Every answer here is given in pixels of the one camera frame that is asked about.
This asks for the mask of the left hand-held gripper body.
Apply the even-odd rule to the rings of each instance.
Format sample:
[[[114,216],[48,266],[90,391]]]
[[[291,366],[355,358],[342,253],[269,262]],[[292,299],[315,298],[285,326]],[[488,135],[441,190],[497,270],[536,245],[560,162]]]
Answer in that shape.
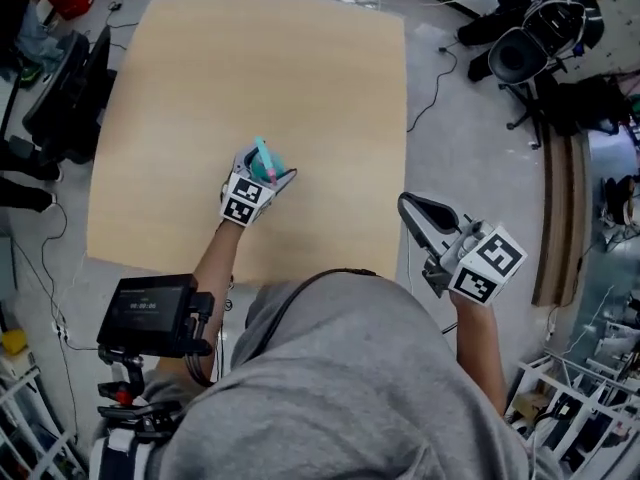
[[[271,204],[276,192],[236,172],[225,184],[219,215],[242,227],[250,226]]]

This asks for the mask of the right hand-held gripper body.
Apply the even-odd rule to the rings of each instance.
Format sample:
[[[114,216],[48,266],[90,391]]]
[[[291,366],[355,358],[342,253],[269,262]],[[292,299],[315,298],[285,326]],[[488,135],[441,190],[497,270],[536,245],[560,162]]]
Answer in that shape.
[[[422,275],[437,296],[449,291],[488,306],[527,257],[503,226],[467,220],[428,250]]]

